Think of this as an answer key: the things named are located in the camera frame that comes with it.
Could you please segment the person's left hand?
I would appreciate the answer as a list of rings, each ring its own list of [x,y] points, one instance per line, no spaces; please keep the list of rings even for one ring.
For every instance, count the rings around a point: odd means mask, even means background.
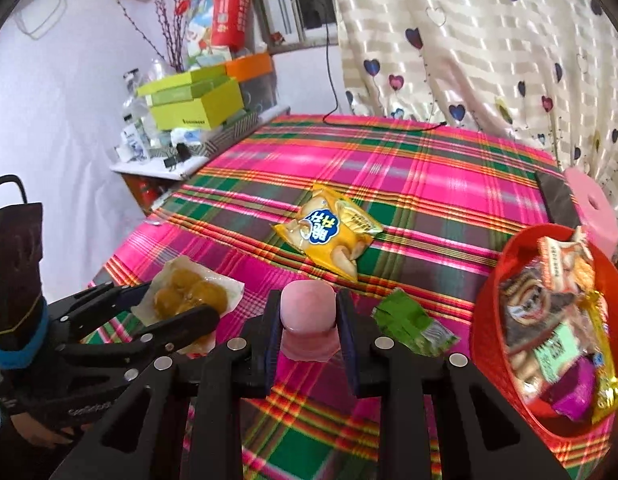
[[[28,413],[12,415],[10,422],[24,440],[39,448],[57,448],[61,445],[70,445],[76,443],[83,436],[82,430],[76,432],[71,428],[53,431]]]

